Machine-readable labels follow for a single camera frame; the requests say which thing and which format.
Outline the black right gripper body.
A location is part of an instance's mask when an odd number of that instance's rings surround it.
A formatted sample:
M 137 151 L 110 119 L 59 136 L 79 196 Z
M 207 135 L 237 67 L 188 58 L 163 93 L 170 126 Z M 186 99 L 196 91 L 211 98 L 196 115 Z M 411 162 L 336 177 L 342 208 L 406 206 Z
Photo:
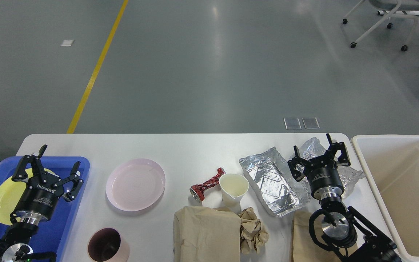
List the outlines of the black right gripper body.
M 307 160 L 304 175 L 307 177 L 311 196 L 314 199 L 322 200 L 326 193 L 331 193 L 334 197 L 340 197 L 344 193 L 344 185 L 334 157 L 317 156 Z

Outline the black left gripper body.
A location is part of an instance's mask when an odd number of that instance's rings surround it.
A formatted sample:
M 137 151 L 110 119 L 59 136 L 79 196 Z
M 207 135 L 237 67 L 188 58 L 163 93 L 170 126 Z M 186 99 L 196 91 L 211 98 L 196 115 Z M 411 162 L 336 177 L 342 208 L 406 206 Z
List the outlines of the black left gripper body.
M 61 179 L 55 174 L 34 175 L 14 209 L 14 217 L 23 217 L 30 212 L 40 215 L 40 220 L 49 221 L 60 196 L 64 193 Z

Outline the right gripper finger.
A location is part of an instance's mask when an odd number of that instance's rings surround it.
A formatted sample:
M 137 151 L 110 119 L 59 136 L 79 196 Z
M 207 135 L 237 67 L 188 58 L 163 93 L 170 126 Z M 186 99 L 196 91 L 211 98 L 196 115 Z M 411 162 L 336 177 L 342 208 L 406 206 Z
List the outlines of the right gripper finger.
M 288 160 L 288 166 L 291 171 L 292 177 L 296 182 L 300 182 L 305 176 L 310 173 L 310 162 L 301 158 L 297 146 L 293 146 L 294 157 Z
M 350 166 L 351 162 L 344 142 L 334 142 L 329 133 L 326 133 L 329 147 L 325 151 L 325 164 L 327 167 Z

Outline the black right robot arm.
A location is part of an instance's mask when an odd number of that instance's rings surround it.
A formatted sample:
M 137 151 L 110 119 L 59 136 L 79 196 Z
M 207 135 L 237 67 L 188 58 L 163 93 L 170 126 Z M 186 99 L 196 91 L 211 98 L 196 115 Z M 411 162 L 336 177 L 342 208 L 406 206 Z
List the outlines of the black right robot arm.
M 354 207 L 342 201 L 345 191 L 339 166 L 350 166 L 345 144 L 326 134 L 329 147 L 312 159 L 304 159 L 297 146 L 288 161 L 296 181 L 306 178 L 311 197 L 320 208 L 309 218 L 312 241 L 325 251 L 332 251 L 342 262 L 401 262 L 397 245 Z

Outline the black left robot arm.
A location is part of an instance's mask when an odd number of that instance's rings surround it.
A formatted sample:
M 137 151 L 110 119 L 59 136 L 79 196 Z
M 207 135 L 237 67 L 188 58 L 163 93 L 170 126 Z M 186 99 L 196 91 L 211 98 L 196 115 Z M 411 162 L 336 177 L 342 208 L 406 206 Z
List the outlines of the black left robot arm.
M 45 149 L 0 162 L 0 262 L 59 262 L 67 245 L 90 164 Z

